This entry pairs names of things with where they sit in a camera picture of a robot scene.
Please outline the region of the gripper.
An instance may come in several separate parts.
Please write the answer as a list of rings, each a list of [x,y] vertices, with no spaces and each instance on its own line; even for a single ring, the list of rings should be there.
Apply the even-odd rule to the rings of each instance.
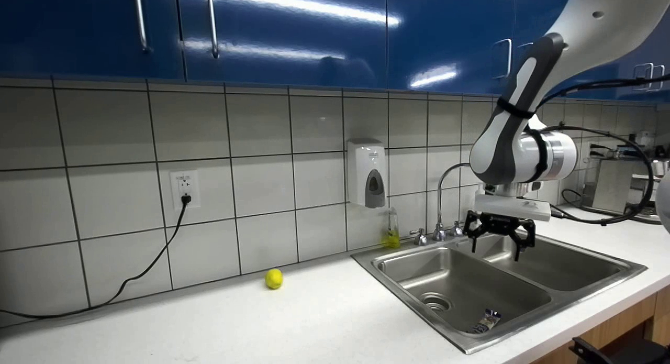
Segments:
[[[526,231],[526,235],[521,237],[517,229],[521,227]],[[521,220],[517,217],[506,215],[491,214],[488,212],[467,211],[466,220],[463,228],[464,235],[472,242],[471,252],[476,252],[478,238],[486,233],[509,235],[512,242],[515,243],[515,262],[526,248],[535,245],[535,223],[534,220]]]

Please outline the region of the steel double sink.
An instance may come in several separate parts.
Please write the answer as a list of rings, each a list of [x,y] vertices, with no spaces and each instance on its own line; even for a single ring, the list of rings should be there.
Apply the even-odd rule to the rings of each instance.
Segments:
[[[414,313],[470,355],[643,273],[646,266],[548,237],[513,258],[510,238],[485,235],[355,253],[353,259]],[[471,335],[486,309],[501,321]]]

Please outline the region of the snack packet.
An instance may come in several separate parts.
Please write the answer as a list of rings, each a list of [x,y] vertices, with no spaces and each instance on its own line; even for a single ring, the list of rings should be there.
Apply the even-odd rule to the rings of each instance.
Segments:
[[[502,315],[498,311],[486,309],[484,315],[466,333],[471,335],[480,335],[491,331],[501,321]]]

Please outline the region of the silver countertop appliance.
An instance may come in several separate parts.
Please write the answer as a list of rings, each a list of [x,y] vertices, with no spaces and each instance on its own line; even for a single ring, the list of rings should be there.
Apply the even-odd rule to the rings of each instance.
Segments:
[[[589,157],[581,205],[622,214],[634,203],[630,192],[636,162]]]

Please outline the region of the chrome gooseneck tap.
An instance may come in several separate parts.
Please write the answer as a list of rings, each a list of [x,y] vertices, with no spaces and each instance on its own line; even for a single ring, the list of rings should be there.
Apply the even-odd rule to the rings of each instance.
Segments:
[[[436,242],[444,242],[444,241],[447,240],[447,236],[448,236],[448,234],[446,233],[446,230],[444,228],[443,221],[442,221],[442,216],[443,216],[443,214],[442,214],[443,182],[444,182],[446,176],[450,172],[454,171],[455,169],[459,169],[459,168],[469,168],[469,166],[471,166],[471,164],[466,163],[466,162],[458,163],[454,166],[450,166],[449,168],[447,168],[442,173],[442,175],[439,178],[438,187],[437,187],[437,222],[435,224],[435,229],[433,231],[433,240],[436,241]]]

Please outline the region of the yellow dish soap bottle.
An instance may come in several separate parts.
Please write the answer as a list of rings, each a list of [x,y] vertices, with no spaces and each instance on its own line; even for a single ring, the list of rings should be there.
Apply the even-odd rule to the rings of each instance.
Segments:
[[[383,245],[391,249],[400,247],[399,217],[394,207],[388,209],[387,233],[383,238]]]

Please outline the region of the wooden base cabinet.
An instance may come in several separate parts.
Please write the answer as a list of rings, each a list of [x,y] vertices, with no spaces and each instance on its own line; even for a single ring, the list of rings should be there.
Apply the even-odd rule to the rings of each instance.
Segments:
[[[579,335],[604,354],[646,339],[670,346],[670,285]]]

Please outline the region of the black office chair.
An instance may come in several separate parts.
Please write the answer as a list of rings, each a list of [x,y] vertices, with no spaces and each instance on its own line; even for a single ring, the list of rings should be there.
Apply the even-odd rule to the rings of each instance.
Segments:
[[[636,339],[613,349],[596,349],[582,338],[572,338],[568,349],[577,364],[670,364],[670,346],[646,339]]]

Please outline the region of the blue cabinet door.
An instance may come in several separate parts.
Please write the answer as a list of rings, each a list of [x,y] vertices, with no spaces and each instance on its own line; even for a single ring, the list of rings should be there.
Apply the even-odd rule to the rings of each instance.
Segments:
[[[178,0],[190,82],[385,88],[387,0]]]
[[[543,36],[553,25],[568,0],[516,0],[512,70],[521,65],[527,47]],[[670,74],[670,7],[645,42],[615,61],[584,71],[556,85],[551,92],[582,82],[608,79],[649,77],[649,63],[655,66],[654,76]],[[639,87],[586,90],[568,94],[567,99],[598,101],[634,101],[670,103],[670,80]]]
[[[148,54],[135,0],[0,0],[0,75],[184,79],[177,0],[143,5]]]
[[[498,94],[492,44],[513,38],[516,0],[387,0],[387,85],[393,90]]]

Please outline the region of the white wall soap dispenser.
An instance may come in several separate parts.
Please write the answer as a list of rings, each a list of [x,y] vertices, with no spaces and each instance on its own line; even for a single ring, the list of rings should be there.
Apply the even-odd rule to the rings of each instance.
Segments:
[[[347,201],[367,208],[387,200],[387,159],[380,140],[347,140]]]

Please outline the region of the blue wall cabinet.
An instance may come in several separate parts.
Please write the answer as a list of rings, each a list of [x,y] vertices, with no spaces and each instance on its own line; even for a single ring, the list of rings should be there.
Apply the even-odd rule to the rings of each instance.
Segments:
[[[642,44],[670,0],[0,0],[0,77],[498,94],[551,33],[543,92]]]

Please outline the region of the white wall socket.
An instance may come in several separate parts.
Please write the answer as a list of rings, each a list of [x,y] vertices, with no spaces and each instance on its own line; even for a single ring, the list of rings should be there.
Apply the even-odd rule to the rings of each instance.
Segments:
[[[182,197],[185,195],[191,197],[187,208],[200,207],[199,178],[196,169],[171,171],[169,180],[175,211],[179,212],[181,210]]]

